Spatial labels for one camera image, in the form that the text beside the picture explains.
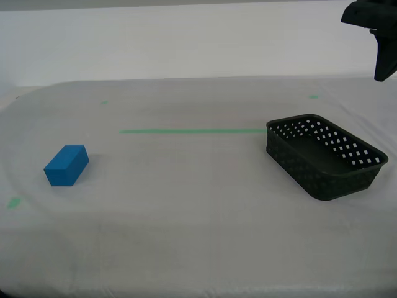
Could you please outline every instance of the black basket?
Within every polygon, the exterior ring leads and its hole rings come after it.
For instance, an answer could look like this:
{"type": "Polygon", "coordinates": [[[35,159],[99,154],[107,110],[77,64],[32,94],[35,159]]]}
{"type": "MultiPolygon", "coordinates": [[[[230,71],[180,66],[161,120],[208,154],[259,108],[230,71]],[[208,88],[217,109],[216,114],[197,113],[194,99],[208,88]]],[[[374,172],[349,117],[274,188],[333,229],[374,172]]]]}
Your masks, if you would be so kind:
{"type": "Polygon", "coordinates": [[[268,154],[312,197],[329,201],[367,189],[388,157],[313,114],[267,123],[268,154]]]}

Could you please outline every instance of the table surface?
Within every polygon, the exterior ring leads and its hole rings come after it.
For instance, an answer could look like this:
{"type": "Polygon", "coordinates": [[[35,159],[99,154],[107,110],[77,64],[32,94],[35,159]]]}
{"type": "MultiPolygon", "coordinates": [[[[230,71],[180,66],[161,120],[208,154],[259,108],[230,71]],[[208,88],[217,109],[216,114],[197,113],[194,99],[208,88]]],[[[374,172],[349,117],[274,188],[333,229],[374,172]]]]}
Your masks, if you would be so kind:
{"type": "Polygon", "coordinates": [[[395,81],[372,78],[73,82],[23,95],[0,112],[0,289],[395,297],[396,97],[395,81]],[[307,113],[388,155],[368,190],[317,201],[265,153],[266,122],[307,113]],[[51,187],[43,168],[66,144],[85,145],[90,163],[73,187],[51,187]]]}

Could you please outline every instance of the green tape mark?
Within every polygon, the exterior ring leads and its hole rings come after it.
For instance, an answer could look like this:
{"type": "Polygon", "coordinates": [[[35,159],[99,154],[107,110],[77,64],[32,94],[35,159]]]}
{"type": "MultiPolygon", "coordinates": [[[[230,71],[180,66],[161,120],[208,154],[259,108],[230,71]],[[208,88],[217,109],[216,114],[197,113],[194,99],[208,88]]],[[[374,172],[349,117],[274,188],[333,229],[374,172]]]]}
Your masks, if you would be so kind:
{"type": "Polygon", "coordinates": [[[267,129],[128,129],[121,130],[119,133],[145,134],[152,133],[157,135],[175,134],[209,134],[209,133],[266,133],[267,129]]]}
{"type": "Polygon", "coordinates": [[[11,200],[9,201],[7,208],[8,209],[13,209],[18,207],[20,204],[20,198],[19,197],[12,197],[11,200]]]}

